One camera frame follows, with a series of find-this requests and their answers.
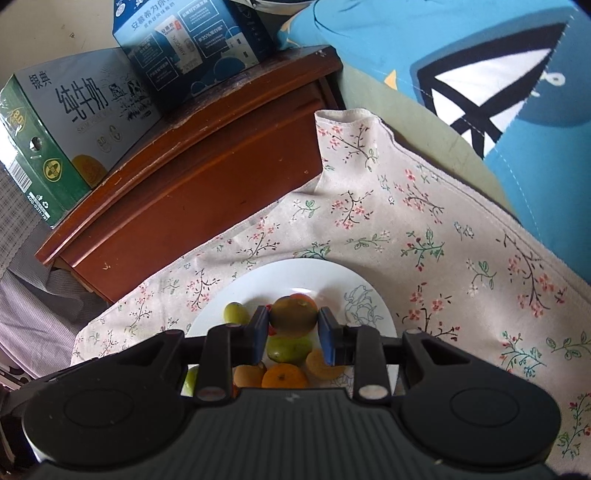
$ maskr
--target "white plate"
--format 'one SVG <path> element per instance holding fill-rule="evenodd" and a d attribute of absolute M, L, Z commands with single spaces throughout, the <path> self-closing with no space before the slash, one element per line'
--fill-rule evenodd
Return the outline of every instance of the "white plate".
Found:
<path fill-rule="evenodd" d="M 370 325 L 382 335 L 396 337 L 396 328 L 386 304 L 374 288 L 357 273 L 326 260 L 295 258 L 257 268 L 229 284 L 197 316 L 188 336 L 206 335 L 223 323 L 223 309 L 233 301 L 242 303 L 252 315 L 259 305 L 275 302 L 292 293 L 305 293 L 319 307 L 329 307 L 343 325 Z M 311 332 L 314 347 L 320 347 L 316 330 Z M 265 356 L 265 364 L 274 362 Z M 388 366 L 392 390 L 396 385 L 398 365 Z M 337 380 L 318 382 L 308 375 L 313 387 L 345 387 L 351 393 L 353 368 L 348 368 Z"/>

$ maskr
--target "blue yogurt box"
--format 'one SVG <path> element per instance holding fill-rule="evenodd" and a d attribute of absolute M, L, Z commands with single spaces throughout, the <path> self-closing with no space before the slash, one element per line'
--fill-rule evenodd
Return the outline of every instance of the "blue yogurt box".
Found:
<path fill-rule="evenodd" d="M 164 110 L 273 52 L 256 12 L 230 0 L 116 0 L 113 36 Z"/>

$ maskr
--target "wooden cabinet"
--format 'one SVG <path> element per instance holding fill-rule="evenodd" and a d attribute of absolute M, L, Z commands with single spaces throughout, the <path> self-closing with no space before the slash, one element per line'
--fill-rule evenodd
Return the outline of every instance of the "wooden cabinet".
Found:
<path fill-rule="evenodd" d="M 37 252 L 117 301 L 322 170 L 314 112 L 336 108 L 332 48 L 278 53 L 159 122 Z"/>

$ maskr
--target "floral tablecloth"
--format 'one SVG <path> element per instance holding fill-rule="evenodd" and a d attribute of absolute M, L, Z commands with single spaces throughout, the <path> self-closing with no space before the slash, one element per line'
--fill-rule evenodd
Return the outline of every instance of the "floral tablecloth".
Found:
<path fill-rule="evenodd" d="M 253 268 L 323 259 L 366 278 L 399 332 L 422 328 L 545 388 L 562 413 L 550 466 L 591 473 L 589 285 L 498 207 L 403 149 L 370 112 L 316 119 L 317 183 L 146 280 L 81 331 L 72 363 L 188 331 Z"/>

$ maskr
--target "wall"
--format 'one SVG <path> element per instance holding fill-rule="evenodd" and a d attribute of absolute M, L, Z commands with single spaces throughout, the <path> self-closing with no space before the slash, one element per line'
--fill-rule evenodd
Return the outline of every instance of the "wall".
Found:
<path fill-rule="evenodd" d="M 0 87 L 16 70 L 117 45 L 113 0 L 14 0 L 0 14 Z"/>

